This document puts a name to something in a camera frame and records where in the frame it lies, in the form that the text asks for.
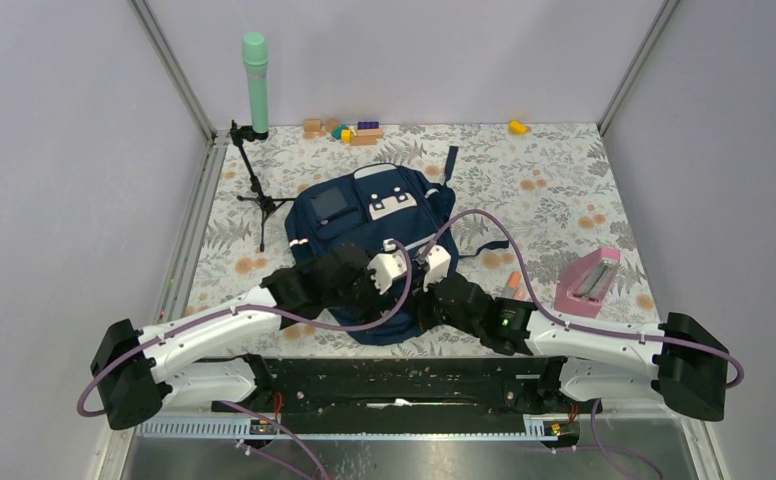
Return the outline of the navy blue student backpack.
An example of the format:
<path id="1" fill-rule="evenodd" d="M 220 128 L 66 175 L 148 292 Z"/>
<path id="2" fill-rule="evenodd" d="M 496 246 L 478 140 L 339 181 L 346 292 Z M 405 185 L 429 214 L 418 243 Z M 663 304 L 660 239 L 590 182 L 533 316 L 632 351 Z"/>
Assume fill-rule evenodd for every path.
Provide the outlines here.
<path id="1" fill-rule="evenodd" d="M 392 163 L 361 167 L 350 174 L 309 187 L 291 205 L 284 226 L 295 263 L 320 257 L 342 243 L 379 253 L 385 240 L 399 240 L 414 258 L 451 217 L 455 191 L 447 185 L 458 155 L 448 149 L 445 180 L 429 181 L 419 170 Z M 509 248 L 507 240 L 483 244 L 461 255 L 451 231 L 437 241 L 451 256 L 449 273 L 458 261 L 483 250 Z M 359 344 L 385 346 L 420 336 L 425 328 L 409 309 L 409 298 L 390 320 L 372 330 L 348 332 Z"/>

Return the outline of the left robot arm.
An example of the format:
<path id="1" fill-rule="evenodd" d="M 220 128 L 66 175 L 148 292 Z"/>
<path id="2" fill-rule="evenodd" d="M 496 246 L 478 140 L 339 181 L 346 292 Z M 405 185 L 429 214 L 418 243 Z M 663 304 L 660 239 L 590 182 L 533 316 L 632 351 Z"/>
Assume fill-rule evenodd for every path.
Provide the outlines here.
<path id="1" fill-rule="evenodd" d="M 135 427 L 180 395 L 199 402 L 240 401 L 260 411 L 273 401 L 274 385 L 257 373 L 214 374 L 193 380 L 195 362 L 230 343 L 280 331 L 293 323 L 320 327 L 318 316 L 333 308 L 379 305 L 397 280 L 404 285 L 394 306 L 368 330 L 386 323 L 405 303 L 412 285 L 407 249 L 391 240 L 384 253 L 369 255 L 352 244 L 283 267 L 246 294 L 164 325 L 136 328 L 130 319 L 109 325 L 90 365 L 92 380 L 77 401 L 87 418 L 103 416 L 113 430 Z"/>

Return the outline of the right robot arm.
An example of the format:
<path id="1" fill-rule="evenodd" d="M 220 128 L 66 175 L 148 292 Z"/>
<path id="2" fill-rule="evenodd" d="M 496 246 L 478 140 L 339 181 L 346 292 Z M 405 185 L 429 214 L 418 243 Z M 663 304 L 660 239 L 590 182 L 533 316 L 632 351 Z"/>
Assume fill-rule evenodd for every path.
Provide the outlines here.
<path id="1" fill-rule="evenodd" d="M 642 398 L 698 420 L 724 418 L 729 351 L 689 315 L 672 312 L 659 323 L 599 321 L 494 297 L 460 274 L 417 290 L 407 305 L 425 327 L 449 325 L 496 353 L 563 358 L 537 386 L 547 410 Z"/>

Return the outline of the orange highlighter pen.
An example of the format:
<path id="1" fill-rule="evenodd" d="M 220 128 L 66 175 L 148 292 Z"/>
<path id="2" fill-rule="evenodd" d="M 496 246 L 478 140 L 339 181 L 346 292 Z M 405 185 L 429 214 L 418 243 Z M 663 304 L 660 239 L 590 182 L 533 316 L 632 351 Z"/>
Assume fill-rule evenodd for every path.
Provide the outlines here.
<path id="1" fill-rule="evenodd" d="M 525 291 L 522 282 L 522 274 L 519 271 L 512 272 L 501 290 L 501 296 L 518 300 L 523 299 L 525 297 Z"/>

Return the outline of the pink box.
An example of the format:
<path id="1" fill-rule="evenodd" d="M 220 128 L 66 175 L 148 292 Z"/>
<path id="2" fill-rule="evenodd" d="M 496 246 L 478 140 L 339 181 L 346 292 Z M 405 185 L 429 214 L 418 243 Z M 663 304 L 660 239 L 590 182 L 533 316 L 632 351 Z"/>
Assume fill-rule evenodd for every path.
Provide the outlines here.
<path id="1" fill-rule="evenodd" d="M 577 258 L 559 274 L 554 309 L 558 312 L 596 318 L 604 305 L 621 263 L 621 251 L 601 247 Z"/>

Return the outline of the black tripod stand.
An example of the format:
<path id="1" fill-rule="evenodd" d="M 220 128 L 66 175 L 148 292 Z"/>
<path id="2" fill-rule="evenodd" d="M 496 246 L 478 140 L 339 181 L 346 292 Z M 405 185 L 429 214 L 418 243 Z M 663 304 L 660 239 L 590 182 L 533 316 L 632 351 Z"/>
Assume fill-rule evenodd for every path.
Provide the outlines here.
<path id="1" fill-rule="evenodd" d="M 245 196 L 238 194 L 236 199 L 240 202 L 252 202 L 255 203 L 260 211 L 260 241 L 259 251 L 264 252 L 266 250 L 265 243 L 265 225 L 267 220 L 278 211 L 282 205 L 288 202 L 293 202 L 294 197 L 273 197 L 266 194 L 262 188 L 262 184 L 258 176 L 256 175 L 253 166 L 249 160 L 249 157 L 244 149 L 245 142 L 264 141 L 269 137 L 268 132 L 257 132 L 252 125 L 239 125 L 235 120 L 230 123 L 229 136 L 232 144 L 238 149 L 241 155 L 242 161 L 245 164 L 248 176 L 250 191 L 253 196 Z"/>

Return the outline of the long wooden block front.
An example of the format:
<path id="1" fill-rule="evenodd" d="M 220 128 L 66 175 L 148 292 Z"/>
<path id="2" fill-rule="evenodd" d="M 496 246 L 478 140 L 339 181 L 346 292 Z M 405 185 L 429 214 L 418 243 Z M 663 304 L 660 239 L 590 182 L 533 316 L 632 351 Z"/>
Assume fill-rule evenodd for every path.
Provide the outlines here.
<path id="1" fill-rule="evenodd" d="M 379 138 L 377 136 L 370 135 L 354 135 L 351 137 L 349 144 L 351 146 L 369 146 L 375 145 Z"/>

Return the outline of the long wooden block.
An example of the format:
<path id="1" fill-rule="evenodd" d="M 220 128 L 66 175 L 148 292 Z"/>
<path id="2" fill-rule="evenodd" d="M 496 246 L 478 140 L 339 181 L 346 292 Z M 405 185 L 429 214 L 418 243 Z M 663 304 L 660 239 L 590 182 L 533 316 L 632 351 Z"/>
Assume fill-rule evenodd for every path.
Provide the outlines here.
<path id="1" fill-rule="evenodd" d="M 351 137 L 349 144 L 351 146 L 369 146 L 375 145 L 379 138 L 377 136 L 370 135 L 354 135 Z"/>
<path id="2" fill-rule="evenodd" d="M 358 129 L 356 134 L 363 137 L 382 138 L 384 136 L 384 130 L 382 128 Z"/>

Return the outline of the long wooden block rear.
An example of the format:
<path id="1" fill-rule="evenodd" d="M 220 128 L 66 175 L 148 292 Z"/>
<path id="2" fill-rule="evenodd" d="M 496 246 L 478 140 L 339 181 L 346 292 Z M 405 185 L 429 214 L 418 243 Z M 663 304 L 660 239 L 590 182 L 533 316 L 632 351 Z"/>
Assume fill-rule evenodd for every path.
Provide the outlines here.
<path id="1" fill-rule="evenodd" d="M 384 136 L 384 130 L 382 128 L 358 129 L 356 134 L 363 137 L 382 138 Z"/>

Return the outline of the teal toy block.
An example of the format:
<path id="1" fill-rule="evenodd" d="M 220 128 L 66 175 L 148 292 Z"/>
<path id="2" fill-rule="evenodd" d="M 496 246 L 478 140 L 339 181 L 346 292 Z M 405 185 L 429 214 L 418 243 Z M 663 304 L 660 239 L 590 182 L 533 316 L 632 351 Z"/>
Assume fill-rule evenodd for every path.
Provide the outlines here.
<path id="1" fill-rule="evenodd" d="M 331 135 L 334 139 L 343 141 L 348 133 L 349 127 L 345 124 L 341 124 L 332 130 Z"/>

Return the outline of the purple studded toy brick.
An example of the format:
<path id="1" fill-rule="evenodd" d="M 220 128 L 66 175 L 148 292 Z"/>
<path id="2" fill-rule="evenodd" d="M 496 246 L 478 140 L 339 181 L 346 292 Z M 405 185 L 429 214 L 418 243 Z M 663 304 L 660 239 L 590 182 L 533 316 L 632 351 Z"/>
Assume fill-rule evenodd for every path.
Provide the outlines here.
<path id="1" fill-rule="evenodd" d="M 378 121 L 360 121 L 357 123 L 358 130 L 375 130 L 380 128 Z"/>

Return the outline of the light wooden cube block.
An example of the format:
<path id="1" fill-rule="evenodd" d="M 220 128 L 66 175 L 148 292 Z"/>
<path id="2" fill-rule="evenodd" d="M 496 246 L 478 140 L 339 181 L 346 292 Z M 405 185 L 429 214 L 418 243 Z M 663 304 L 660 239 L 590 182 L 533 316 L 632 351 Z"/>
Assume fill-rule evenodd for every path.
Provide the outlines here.
<path id="1" fill-rule="evenodd" d="M 303 130 L 307 133 L 316 133 L 323 129 L 323 122 L 319 118 L 306 119 L 303 124 Z"/>

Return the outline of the yellow block far right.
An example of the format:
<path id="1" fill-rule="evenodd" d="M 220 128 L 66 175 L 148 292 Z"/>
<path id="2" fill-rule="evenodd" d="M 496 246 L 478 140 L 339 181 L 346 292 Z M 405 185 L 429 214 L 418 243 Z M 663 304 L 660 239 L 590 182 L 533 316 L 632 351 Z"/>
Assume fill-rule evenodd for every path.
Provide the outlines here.
<path id="1" fill-rule="evenodd" d="M 530 127 L 518 120 L 512 120 L 508 123 L 507 130 L 511 135 L 525 135 L 530 131 Z"/>

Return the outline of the green microphone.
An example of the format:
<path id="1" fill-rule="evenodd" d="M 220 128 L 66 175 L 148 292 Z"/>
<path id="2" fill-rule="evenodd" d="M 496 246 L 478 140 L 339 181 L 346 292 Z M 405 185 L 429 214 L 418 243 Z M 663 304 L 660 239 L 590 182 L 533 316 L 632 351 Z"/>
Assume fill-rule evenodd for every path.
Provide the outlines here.
<path id="1" fill-rule="evenodd" d="M 266 140 L 269 136 L 266 80 L 269 54 L 264 35 L 258 32 L 246 33 L 242 38 L 241 51 L 247 75 L 251 129 L 257 140 Z"/>

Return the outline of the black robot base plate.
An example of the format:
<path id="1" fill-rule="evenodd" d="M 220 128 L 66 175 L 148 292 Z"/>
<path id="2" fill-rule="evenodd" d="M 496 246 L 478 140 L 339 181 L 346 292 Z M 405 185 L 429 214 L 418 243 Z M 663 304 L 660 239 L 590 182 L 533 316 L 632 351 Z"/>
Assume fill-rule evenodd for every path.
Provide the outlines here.
<path id="1" fill-rule="evenodd" d="M 279 420 L 288 414 L 450 408 L 570 420 L 592 408 L 546 383 L 563 363 L 558 358 L 245 358 L 256 389 L 231 404 L 213 402 L 213 411 L 243 407 Z"/>

